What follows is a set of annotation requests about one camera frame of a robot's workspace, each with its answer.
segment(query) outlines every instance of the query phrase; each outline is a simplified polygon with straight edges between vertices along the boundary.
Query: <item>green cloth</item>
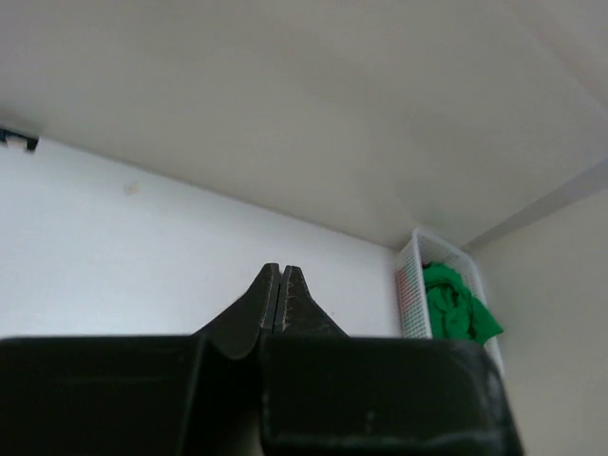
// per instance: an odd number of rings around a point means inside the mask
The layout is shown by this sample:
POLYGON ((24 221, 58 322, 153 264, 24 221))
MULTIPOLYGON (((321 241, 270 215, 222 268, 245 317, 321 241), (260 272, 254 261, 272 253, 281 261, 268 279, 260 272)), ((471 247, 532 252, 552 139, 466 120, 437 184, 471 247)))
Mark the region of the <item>green cloth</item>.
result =
POLYGON ((467 339, 483 345, 503 332, 456 271, 445 264, 430 263, 424 269, 424 278, 433 337, 467 339))

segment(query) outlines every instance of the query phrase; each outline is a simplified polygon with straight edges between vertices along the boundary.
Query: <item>black plastic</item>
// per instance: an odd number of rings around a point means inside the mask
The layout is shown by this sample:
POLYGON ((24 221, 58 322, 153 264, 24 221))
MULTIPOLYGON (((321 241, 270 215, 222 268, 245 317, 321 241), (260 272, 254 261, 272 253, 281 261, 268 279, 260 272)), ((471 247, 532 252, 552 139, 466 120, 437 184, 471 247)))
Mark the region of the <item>black plastic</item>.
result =
POLYGON ((193 335, 0 344, 0 455, 238 454, 258 414, 267 455, 523 454, 481 348, 348 338, 294 266, 193 335))

